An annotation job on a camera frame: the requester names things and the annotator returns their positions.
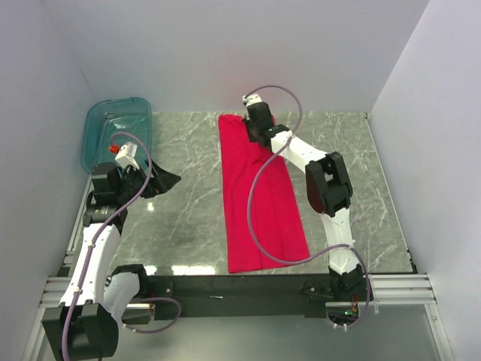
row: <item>red towel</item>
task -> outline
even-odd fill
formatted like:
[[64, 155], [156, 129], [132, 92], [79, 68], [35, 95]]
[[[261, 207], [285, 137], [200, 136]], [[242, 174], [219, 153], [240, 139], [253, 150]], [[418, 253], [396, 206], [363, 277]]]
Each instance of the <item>red towel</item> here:
[[[250, 143], [242, 117], [219, 117], [228, 271], [248, 272], [285, 265], [257, 249], [247, 226], [247, 197], [254, 177], [272, 152]], [[291, 179], [282, 157], [262, 173], [253, 199], [253, 227], [260, 244], [279, 259], [309, 256]]]

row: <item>white wall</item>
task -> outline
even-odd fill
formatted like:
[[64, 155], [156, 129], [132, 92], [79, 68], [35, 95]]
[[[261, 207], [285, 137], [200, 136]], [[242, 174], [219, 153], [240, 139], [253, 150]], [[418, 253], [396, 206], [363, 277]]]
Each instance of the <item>white wall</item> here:
[[94, 102], [44, 6], [0, 6], [0, 350], [17, 360], [47, 276], [61, 265], [86, 174]]
[[431, 0], [371, 126], [458, 360], [481, 356], [481, 2]]
[[44, 3], [101, 99], [241, 109], [242, 94], [281, 83], [307, 110], [370, 111], [428, 0]]

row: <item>marble surface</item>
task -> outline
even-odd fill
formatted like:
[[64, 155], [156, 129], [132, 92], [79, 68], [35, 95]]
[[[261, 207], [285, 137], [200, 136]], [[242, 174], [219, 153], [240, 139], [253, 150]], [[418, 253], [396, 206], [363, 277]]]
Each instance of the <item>marble surface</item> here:
[[[153, 114], [154, 160], [182, 176], [168, 193], [129, 208], [122, 241], [110, 265], [143, 263], [150, 274], [227, 274], [219, 112]], [[293, 126], [295, 112], [275, 113]], [[306, 113], [298, 136], [321, 150], [340, 152], [354, 194], [352, 235], [370, 272], [411, 272], [398, 223], [364, 113]], [[311, 253], [327, 245], [319, 215], [309, 206], [304, 175], [288, 164]], [[327, 257], [304, 265], [251, 273], [326, 272]]]

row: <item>purple cable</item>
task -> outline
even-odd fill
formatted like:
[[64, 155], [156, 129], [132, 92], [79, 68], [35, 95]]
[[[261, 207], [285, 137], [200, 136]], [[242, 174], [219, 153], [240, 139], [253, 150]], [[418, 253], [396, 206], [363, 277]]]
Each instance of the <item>purple cable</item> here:
[[148, 299], [133, 299], [132, 302], [156, 302], [156, 301], [167, 301], [170, 303], [174, 303], [177, 306], [177, 314], [175, 315], [174, 319], [167, 325], [161, 327], [160, 329], [136, 329], [130, 325], [126, 325], [126, 328], [130, 329], [133, 332], [136, 333], [157, 333], [164, 331], [165, 329], [168, 329], [170, 326], [172, 326], [174, 323], [179, 320], [180, 314], [182, 313], [182, 306], [180, 306], [180, 303], [176, 299], [171, 299], [170, 297], [151, 297]]
[[253, 185], [250, 187], [250, 191], [249, 191], [249, 198], [247, 199], [247, 225], [249, 227], [249, 232], [250, 232], [250, 235], [252, 236], [253, 240], [254, 240], [254, 243], [256, 244], [257, 248], [269, 259], [272, 259], [273, 261], [275, 262], [278, 262], [278, 263], [282, 263], [284, 265], [301, 265], [303, 263], [307, 263], [307, 262], [310, 262], [312, 261], [313, 259], [323, 255], [324, 253], [327, 253], [329, 252], [330, 250], [333, 250], [335, 248], [350, 248], [353, 253], [355, 254], [355, 256], [358, 258], [359, 260], [359, 263], [361, 263], [361, 266], [362, 266], [362, 270], [364, 271], [364, 275], [366, 277], [366, 290], [367, 290], [367, 295], [368, 297], [366, 298], [366, 304], [365, 304], [365, 307], [364, 309], [362, 310], [361, 314], [359, 315], [359, 318], [354, 322], [354, 323], [351, 323], [350, 325], [347, 326], [347, 328], [350, 328], [350, 327], [353, 327], [354, 325], [357, 324], [357, 322], [360, 321], [360, 319], [365, 315], [365, 313], [367, 312], [368, 310], [368, 306], [369, 306], [369, 296], [371, 294], [371, 284], [369, 282], [369, 274], [368, 274], [368, 268], [366, 267], [365, 263], [364, 263], [364, 260], [361, 258], [361, 255], [359, 254], [359, 252], [352, 246], [349, 246], [348, 244], [336, 244], [336, 245], [333, 245], [333, 246], [330, 246], [330, 247], [327, 247], [326, 249], [324, 250], [321, 250], [315, 254], [313, 254], [312, 256], [309, 256], [308, 258], [306, 259], [301, 259], [299, 261], [285, 261], [284, 259], [278, 259], [274, 256], [272, 256], [271, 254], [269, 254], [269, 252], [267, 252], [263, 246], [261, 246], [261, 244], [259, 243], [259, 240], [257, 239], [257, 236], [256, 236], [256, 233], [254, 232], [254, 228], [253, 228], [253, 224], [252, 224], [252, 203], [253, 203], [253, 197], [254, 197], [254, 189], [256, 188], [256, 184], [257, 184], [257, 181], [259, 180], [259, 178], [261, 177], [261, 174], [262, 172], [268, 167], [269, 164], [271, 164], [271, 162], [276, 159], [277, 156], [279, 156], [279, 154], [281, 154], [288, 146], [289, 144], [291, 143], [291, 140], [292, 140], [292, 137], [294, 136], [295, 134], [295, 131], [298, 129], [298, 127], [301, 125], [301, 121], [302, 121], [302, 106], [301, 106], [301, 102], [299, 101], [298, 97], [293, 93], [291, 92], [289, 89], [285, 88], [284, 86], [280, 86], [280, 85], [273, 85], [273, 84], [269, 84], [269, 85], [264, 85], [264, 86], [260, 86], [259, 88], [256, 88], [254, 89], [253, 91], [247, 93], [246, 96], [250, 96], [251, 94], [261, 90], [261, 89], [265, 89], [265, 88], [277, 88], [277, 89], [281, 89], [281, 90], [284, 90], [285, 92], [287, 92], [288, 94], [290, 94], [295, 102], [298, 104], [298, 107], [299, 107], [299, 118], [298, 118], [298, 121], [297, 123], [294, 125], [294, 128], [292, 128], [292, 135], [289, 137], [289, 139], [287, 140], [287, 142], [276, 152], [274, 153], [271, 158], [269, 158], [267, 160], [266, 163], [264, 163], [262, 165], [262, 167], [259, 169], [259, 171], [257, 172], [256, 176], [254, 177], [254, 181], [253, 181]]
[[[149, 183], [150, 175], [152, 174], [152, 158], [150, 157], [150, 153], [149, 153], [147, 147], [145, 146], [145, 144], [142, 143], [142, 141], [139, 138], [137, 138], [135, 135], [127, 133], [127, 132], [117, 132], [117, 133], [113, 134], [112, 138], [110, 138], [110, 144], [113, 144], [113, 140], [119, 135], [126, 135], [126, 136], [134, 139], [136, 142], [139, 143], [139, 145], [145, 150], [145, 154], [147, 155], [147, 160], [149, 162], [149, 169], [147, 170], [147, 174], [146, 174], [144, 184], [142, 184], [142, 187], [135, 194], [135, 196], [133, 196], [130, 201], [125, 203], [122, 207], [117, 209], [110, 217], [108, 217], [107, 220], [102, 223], [102, 225], [98, 228], [97, 232], [93, 235], [92, 244], [87, 248], [87, 255], [85, 257], [85, 262], [83, 263], [82, 272], [80, 273], [80, 277], [78, 279], [77, 287], [79, 288], [79, 290], [82, 290], [83, 282], [85, 281], [87, 270], [89, 269], [90, 259], [92, 258], [93, 248], [95, 246], [95, 243], [97, 242], [98, 237], [104, 231], [105, 227], [107, 227], [108, 224], [115, 217], [117, 217], [128, 206], [130, 206], [135, 201], [135, 199], [137, 199], [138, 197], [141, 196], [142, 192], [147, 188], [147, 184]], [[70, 327], [70, 321], [72, 319], [72, 314], [74, 313], [74, 308], [77, 305], [79, 295], [80, 294], [77, 291], [74, 292], [74, 298], [72, 299], [72, 303], [70, 304], [70, 307], [68, 308], [67, 317], [65, 318], [65, 324], [64, 324], [63, 330], [62, 330], [62, 357], [63, 357], [64, 361], [70, 361], [70, 357], [68, 356], [68, 342], [67, 342], [67, 340], [68, 340], [68, 328]]]

